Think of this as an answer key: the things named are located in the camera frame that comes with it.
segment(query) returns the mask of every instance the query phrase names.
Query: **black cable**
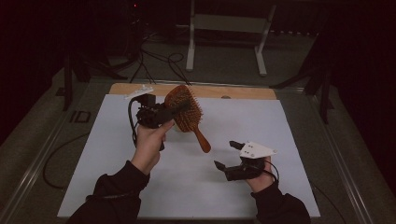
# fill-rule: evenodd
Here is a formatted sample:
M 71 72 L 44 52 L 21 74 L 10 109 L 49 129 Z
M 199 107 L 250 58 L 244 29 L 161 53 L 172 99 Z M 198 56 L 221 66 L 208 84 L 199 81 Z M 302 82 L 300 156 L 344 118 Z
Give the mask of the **black cable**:
M 318 186 L 316 186 L 311 180 L 309 180 L 309 183 L 311 184 L 312 187 L 314 187 L 314 189 L 317 189 L 326 199 L 327 201 L 329 201 L 329 203 L 332 205 L 332 207 L 335 209 L 335 211 L 338 213 L 338 215 L 340 216 L 341 219 L 343 219 L 343 222 L 345 224 L 347 224 L 346 220 L 344 219 L 344 216 L 341 214 L 340 210 L 338 210 L 338 208 L 335 206 L 335 204 L 332 202 L 332 200 L 330 200 L 330 198 L 323 192 L 323 190 L 321 190 L 320 188 L 318 188 Z
M 68 144 L 70 144 L 70 143 L 72 143 L 72 142 L 78 140 L 79 138 L 82 138 L 82 137 L 84 137 L 84 136 L 87 136 L 88 134 L 90 134 L 90 133 L 84 133 L 84 134 L 82 134 L 82 135 L 80 135 L 80 136 L 77 136 L 77 137 L 75 137 L 75 138 L 73 138 L 73 139 L 71 139 L 71 140 L 69 140 L 69 141 L 67 141 L 67 142 L 65 142 L 65 143 L 63 143 L 63 144 L 61 144 L 60 146 L 56 147 L 56 148 L 49 154 L 49 157 L 46 159 L 46 163 L 44 164 L 43 171 L 42 171 L 42 173 L 43 173 L 43 179 L 44 179 L 44 182 L 46 182 L 46 184 L 48 184 L 50 187 L 53 187 L 53 188 L 55 188 L 55 189 L 64 189 L 64 188 L 65 188 L 65 186 L 57 186 L 57 185 L 54 185 L 54 184 L 52 184 L 52 183 L 49 182 L 49 180 L 47 179 L 47 175 L 46 175 L 46 170 L 47 170 L 48 163 L 50 162 L 50 159 L 55 155 L 55 153 L 58 152 L 62 147 L 65 147 L 66 145 L 68 145 Z
M 119 72 L 121 70 L 127 69 L 130 66 L 134 65 L 135 62 L 136 62 L 136 60 L 128 60 L 128 61 L 126 61 L 124 63 L 110 65 L 110 68 L 112 70 L 114 70 L 115 72 Z
M 268 174 L 268 175 L 271 175 L 276 181 L 279 181 L 279 171 L 276 169 L 276 166 L 274 166 L 271 162 L 269 162 L 269 161 L 264 161 L 264 162 L 267 162 L 268 164 L 270 164 L 272 167 L 274 167 L 274 169 L 276 170 L 276 176 L 273 174 L 273 173 L 271 173 L 271 172 L 268 172 L 268 171 L 266 171 L 266 170 L 263 170 L 266 174 Z
M 142 51 L 143 51 L 144 53 L 146 53 L 148 56 L 151 56 L 151 57 L 154 58 L 154 59 L 157 59 L 157 60 L 159 60 L 159 61 L 161 61 L 161 62 L 164 62 L 164 63 L 168 63 L 170 69 L 171 69 L 178 77 L 180 77 L 181 80 L 183 80 L 187 85 L 189 85 L 189 86 L 191 85 L 191 83 L 188 81 L 188 79 L 187 79 L 186 76 L 184 75 L 183 71 L 181 70 L 181 68 L 177 65 L 177 63 L 183 61 L 183 59 L 184 59 L 184 55 L 183 55 L 183 54 L 181 54 L 181 53 L 172 53 L 172 54 L 170 54 L 168 57 L 166 57 L 166 56 L 163 56 L 163 55 L 161 55 L 161 54 L 149 52 L 149 51 L 147 51 L 147 50 L 145 50 L 145 49 L 142 49 Z M 174 57 L 174 56 L 180 56 L 180 58 L 177 59 L 177 60 L 173 60 L 172 57 Z
M 78 56 L 84 60 L 85 64 L 93 69 L 96 69 L 98 71 L 101 71 L 105 73 L 106 75 L 115 78 L 115 79 L 127 79 L 127 77 L 122 77 L 119 74 L 117 74 L 115 71 L 113 71 L 113 68 L 111 65 L 108 65 L 106 63 L 102 63 L 100 61 L 96 61 L 92 59 L 90 56 L 85 55 L 83 53 L 78 53 Z
M 134 140 L 134 146 L 136 147 L 136 142 L 137 142 L 137 132 L 135 129 L 134 121 L 132 119 L 132 103 L 134 102 L 134 98 L 131 99 L 131 101 L 128 104 L 128 118 L 129 118 L 129 123 L 131 124 L 132 128 L 132 139 Z
M 134 71 L 134 74 L 132 75 L 131 79 L 129 80 L 129 83 L 132 83 L 132 81 L 134 80 L 134 78 L 137 76 L 137 74 L 139 73 L 140 69 L 143 67 L 146 71 L 146 77 L 149 80 L 149 83 L 154 83 L 156 84 L 154 78 L 152 78 L 151 74 L 149 73 L 149 70 L 147 69 L 147 67 L 144 65 L 144 57 L 143 57 L 143 51 L 142 51 L 142 45 L 148 40 L 149 37 L 146 37 L 143 39 L 142 43 L 140 44 L 139 47 L 139 52 L 138 52 L 138 61 L 139 61 L 139 66 L 137 67 L 136 71 Z

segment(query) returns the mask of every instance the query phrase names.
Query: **metal stand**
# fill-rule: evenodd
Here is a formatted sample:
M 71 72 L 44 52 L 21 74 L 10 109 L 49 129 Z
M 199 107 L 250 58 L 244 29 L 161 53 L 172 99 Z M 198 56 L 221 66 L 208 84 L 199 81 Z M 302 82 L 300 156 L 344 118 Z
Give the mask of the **metal stand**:
M 189 72 L 192 71 L 194 66 L 194 54 L 195 54 L 194 31 L 195 29 L 203 29 L 203 30 L 236 31 L 236 32 L 262 34 L 262 40 L 259 46 L 255 47 L 254 52 L 256 54 L 257 65 L 259 67 L 260 76 L 265 77 L 267 75 L 264 59 L 262 57 L 262 49 L 264 47 L 265 40 L 268 36 L 271 27 L 271 21 L 272 18 L 274 17 L 276 6 L 271 6 L 271 10 L 268 14 L 267 19 L 259 19 L 259 18 L 195 14 L 194 5 L 195 5 L 195 0 L 191 0 L 190 44 L 189 44 L 189 52 L 187 54 L 187 65 L 186 65 L 187 71 Z

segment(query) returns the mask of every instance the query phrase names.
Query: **metal frame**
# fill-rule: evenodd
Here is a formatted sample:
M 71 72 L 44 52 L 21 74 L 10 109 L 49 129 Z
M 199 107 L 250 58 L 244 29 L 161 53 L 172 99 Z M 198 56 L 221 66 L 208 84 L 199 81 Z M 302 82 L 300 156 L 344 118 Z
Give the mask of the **metal frame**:
M 337 145 L 332 135 L 332 131 L 327 125 L 324 124 L 324 122 L 322 122 L 323 120 L 321 118 L 321 115 L 318 113 L 318 104 L 319 104 L 318 99 L 316 98 L 316 96 L 311 96 L 309 97 L 309 99 L 310 99 L 309 103 L 311 104 L 312 110 L 316 111 L 315 113 L 315 115 L 317 116 L 316 120 L 319 122 L 319 126 L 321 127 L 329 143 L 329 152 L 332 155 L 332 160 L 335 163 L 335 168 L 337 169 L 338 174 L 341 177 L 341 181 L 344 184 L 346 193 L 356 212 L 356 216 L 359 222 L 362 224 L 374 223 L 372 216 L 370 215 L 368 208 L 364 203 L 361 192 L 359 191 L 359 187 L 355 182 L 355 180 L 353 179 L 352 174 L 349 171 L 349 168 L 347 168 L 347 163 L 345 162 L 341 154 L 340 148 Z
M 276 6 L 273 5 L 267 19 L 195 14 L 195 0 L 191 0 L 190 44 L 189 52 L 187 54 L 186 70 L 191 72 L 194 67 L 195 29 L 236 31 L 262 34 L 262 40 L 260 44 L 254 48 L 254 52 L 256 54 L 257 65 L 259 67 L 259 74 L 261 77 L 265 77 L 267 75 L 267 71 L 262 57 L 262 49 L 270 31 L 275 10 Z
M 18 184 L 16 189 L 14 190 L 11 198 L 8 200 L 7 204 L 3 208 L 0 213 L 0 223 L 10 223 L 14 215 L 18 213 L 19 208 L 25 201 L 29 192 L 31 191 L 35 181 L 38 179 L 41 174 L 41 169 L 44 166 L 46 158 L 50 155 L 51 150 L 54 148 L 56 141 L 58 140 L 59 134 L 64 126 L 64 124 L 68 121 L 73 111 L 78 105 L 79 99 L 83 96 L 85 90 L 87 89 L 88 84 L 79 84 L 76 91 L 75 96 L 77 98 L 76 101 L 70 102 L 67 106 L 68 109 L 64 110 L 60 117 L 58 118 L 56 124 L 52 128 L 46 142 L 43 144 L 42 148 L 38 151 L 35 159 L 27 168 L 24 173 L 21 182 Z

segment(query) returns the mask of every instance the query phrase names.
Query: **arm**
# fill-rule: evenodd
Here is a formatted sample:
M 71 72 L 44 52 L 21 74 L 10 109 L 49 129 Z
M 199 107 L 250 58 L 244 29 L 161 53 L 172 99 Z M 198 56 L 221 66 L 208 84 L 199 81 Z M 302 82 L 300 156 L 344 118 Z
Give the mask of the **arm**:
M 271 166 L 266 163 L 265 170 L 271 173 Z M 266 174 L 247 180 L 252 189 L 251 196 L 256 200 L 257 219 L 265 224 L 311 223 L 310 216 L 303 202 L 285 194 L 278 188 L 278 182 Z
M 69 218 L 71 223 L 134 223 L 140 210 L 140 191 L 160 159 L 159 148 L 173 121 L 158 129 L 139 126 L 133 158 L 114 175 L 102 175 L 93 195 Z

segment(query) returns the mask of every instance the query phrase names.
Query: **hairbrush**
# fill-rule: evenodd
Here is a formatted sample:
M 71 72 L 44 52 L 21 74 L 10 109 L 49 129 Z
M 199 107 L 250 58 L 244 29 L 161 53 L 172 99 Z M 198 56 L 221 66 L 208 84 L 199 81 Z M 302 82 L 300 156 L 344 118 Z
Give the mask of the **hairbrush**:
M 177 107 L 180 104 L 190 105 L 188 108 L 181 110 L 174 117 L 177 127 L 183 133 L 194 132 L 203 152 L 210 151 L 210 144 L 198 128 L 202 118 L 202 109 L 192 95 L 191 90 L 184 86 L 176 86 L 165 97 L 165 106 L 168 108 Z

